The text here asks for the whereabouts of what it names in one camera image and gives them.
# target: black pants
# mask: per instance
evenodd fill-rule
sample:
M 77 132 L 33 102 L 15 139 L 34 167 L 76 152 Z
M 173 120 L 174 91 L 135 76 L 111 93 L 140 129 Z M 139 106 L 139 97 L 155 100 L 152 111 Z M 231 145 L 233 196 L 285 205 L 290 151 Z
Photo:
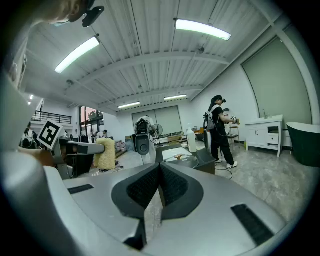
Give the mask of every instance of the black pants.
M 211 134 L 211 154 L 212 154 L 212 157 L 219 160 L 218 148 L 220 147 L 220 149 L 223 152 L 223 155 L 224 155 L 226 162 L 233 166 L 235 164 L 235 161 L 234 161 L 234 157 L 232 156 L 232 154 L 230 152 L 230 145 L 228 142 L 228 138 L 224 137 L 224 136 L 227 136 L 224 125 L 223 125 L 223 127 L 222 127 L 222 125 L 219 125 L 218 130 L 216 128 L 210 130 L 210 134 Z

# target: bottle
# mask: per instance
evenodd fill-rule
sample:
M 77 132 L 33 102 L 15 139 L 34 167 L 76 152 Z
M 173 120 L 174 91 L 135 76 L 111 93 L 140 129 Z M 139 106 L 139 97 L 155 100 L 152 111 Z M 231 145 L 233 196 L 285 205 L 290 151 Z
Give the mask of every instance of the bottle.
M 186 138 L 188 140 L 188 148 L 190 153 L 197 152 L 195 133 L 193 130 L 191 130 L 190 126 L 188 127 L 188 130 L 186 132 Z

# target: white cabinet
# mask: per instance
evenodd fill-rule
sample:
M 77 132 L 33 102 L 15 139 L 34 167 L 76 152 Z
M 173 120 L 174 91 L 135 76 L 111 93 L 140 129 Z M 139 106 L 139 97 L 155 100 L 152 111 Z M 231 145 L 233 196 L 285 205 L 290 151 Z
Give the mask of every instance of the white cabinet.
M 257 146 L 268 146 L 268 128 L 255 127 L 254 125 L 248 129 L 247 143 Z
M 277 116 L 270 119 L 259 118 L 257 121 L 246 123 L 246 150 L 249 147 L 277 150 L 278 157 L 281 151 L 283 116 Z M 270 127 L 278 127 L 278 134 L 268 133 Z

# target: railing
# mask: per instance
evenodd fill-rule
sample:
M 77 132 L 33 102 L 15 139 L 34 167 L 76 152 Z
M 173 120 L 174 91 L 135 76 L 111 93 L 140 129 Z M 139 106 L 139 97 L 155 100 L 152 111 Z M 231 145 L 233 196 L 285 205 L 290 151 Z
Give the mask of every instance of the railing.
M 51 119 L 60 124 L 70 124 L 71 125 L 71 116 L 62 115 L 62 114 L 53 114 L 47 112 L 35 111 L 31 121 L 40 121 L 45 122 L 47 119 Z

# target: dark green bathtub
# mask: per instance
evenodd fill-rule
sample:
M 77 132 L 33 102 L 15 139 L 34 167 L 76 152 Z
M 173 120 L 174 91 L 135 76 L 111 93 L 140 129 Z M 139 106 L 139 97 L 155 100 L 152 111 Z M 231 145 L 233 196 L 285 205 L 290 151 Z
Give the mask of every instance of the dark green bathtub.
M 287 122 L 293 154 L 304 166 L 320 167 L 320 125 Z

